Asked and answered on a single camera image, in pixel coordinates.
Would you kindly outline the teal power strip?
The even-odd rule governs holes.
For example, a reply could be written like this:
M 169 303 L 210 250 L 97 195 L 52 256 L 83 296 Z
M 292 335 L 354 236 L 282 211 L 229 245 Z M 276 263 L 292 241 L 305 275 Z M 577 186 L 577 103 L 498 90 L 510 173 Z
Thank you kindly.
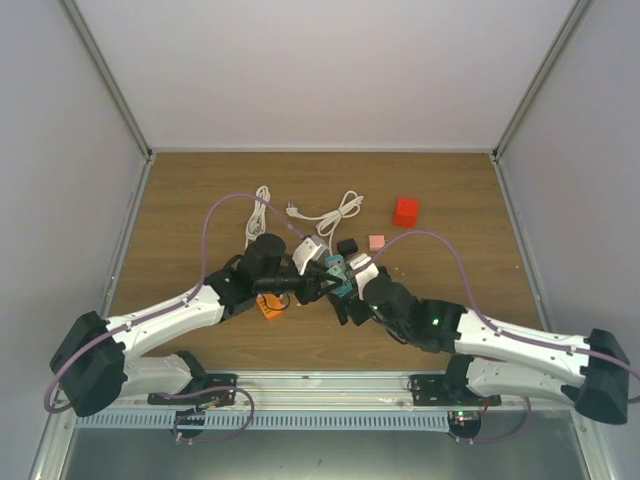
M 330 255 L 325 258 L 327 273 L 340 281 L 329 279 L 326 285 L 331 288 L 330 293 L 337 297 L 345 297 L 354 289 L 353 279 L 348 273 L 348 265 L 342 255 Z

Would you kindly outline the black charger adapter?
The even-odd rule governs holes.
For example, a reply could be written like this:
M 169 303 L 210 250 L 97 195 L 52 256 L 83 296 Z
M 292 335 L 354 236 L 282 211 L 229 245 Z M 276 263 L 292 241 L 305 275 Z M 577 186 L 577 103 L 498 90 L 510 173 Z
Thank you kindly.
M 348 257 L 359 252 L 359 245 L 353 238 L 339 241 L 336 244 L 336 248 L 338 254 L 343 257 Z

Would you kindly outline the pink charger cube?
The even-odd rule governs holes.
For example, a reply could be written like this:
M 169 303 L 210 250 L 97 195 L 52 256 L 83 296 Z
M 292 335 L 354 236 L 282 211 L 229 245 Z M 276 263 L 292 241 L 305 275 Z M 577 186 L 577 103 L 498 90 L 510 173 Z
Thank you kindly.
M 386 239 L 384 235 L 370 235 L 368 237 L 369 240 L 369 250 L 371 252 L 378 252 L 382 250 L 386 245 Z

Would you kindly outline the red charger cube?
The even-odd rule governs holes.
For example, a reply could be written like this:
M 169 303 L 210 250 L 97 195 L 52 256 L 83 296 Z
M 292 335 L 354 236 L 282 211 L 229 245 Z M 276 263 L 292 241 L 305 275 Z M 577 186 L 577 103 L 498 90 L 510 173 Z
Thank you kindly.
M 398 197 L 393 213 L 392 224 L 395 227 L 412 229 L 419 218 L 420 204 L 417 199 Z

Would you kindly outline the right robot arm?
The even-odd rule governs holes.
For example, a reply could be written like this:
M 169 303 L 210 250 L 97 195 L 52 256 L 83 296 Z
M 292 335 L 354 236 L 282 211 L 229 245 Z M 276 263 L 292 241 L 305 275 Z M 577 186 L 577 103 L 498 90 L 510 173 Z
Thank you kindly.
M 629 360 L 609 331 L 563 335 L 482 318 L 463 305 L 419 299 L 385 273 L 329 299 L 341 324 L 373 320 L 401 344 L 449 354 L 442 388 L 453 404 L 524 396 L 569 405 L 603 424 L 628 420 Z

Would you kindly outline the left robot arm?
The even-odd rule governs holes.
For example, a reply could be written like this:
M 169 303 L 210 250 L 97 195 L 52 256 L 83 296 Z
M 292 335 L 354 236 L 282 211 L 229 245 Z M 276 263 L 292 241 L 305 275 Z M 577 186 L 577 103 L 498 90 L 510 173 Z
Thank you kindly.
M 221 269 L 170 300 L 110 318 L 95 311 L 81 315 L 49 363 L 68 409 L 88 417 L 120 398 L 145 394 L 198 402 L 206 380 L 194 356 L 180 352 L 154 358 L 149 351 L 238 316 L 259 297 L 293 294 L 302 304 L 321 299 L 344 282 L 325 265 L 326 253 L 315 236 L 288 254 L 280 237 L 262 234 Z

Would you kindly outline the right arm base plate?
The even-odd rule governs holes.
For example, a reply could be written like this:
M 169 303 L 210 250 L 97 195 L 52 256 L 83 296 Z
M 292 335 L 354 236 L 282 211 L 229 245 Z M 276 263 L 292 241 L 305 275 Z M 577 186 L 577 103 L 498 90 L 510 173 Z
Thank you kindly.
M 469 393 L 450 393 L 445 388 L 443 373 L 419 373 L 409 376 L 406 388 L 410 392 L 414 406 L 446 406 L 446 407 L 484 407 L 500 406 L 499 395 L 483 400 L 481 397 Z

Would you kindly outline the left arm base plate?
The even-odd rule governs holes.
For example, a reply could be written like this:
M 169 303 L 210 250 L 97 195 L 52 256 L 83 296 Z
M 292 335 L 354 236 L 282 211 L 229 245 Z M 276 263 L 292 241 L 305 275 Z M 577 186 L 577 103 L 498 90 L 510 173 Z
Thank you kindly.
M 194 407 L 223 407 L 235 403 L 238 376 L 233 373 L 206 373 L 200 380 L 192 380 L 182 391 L 171 396 L 152 393 L 149 405 L 187 405 Z

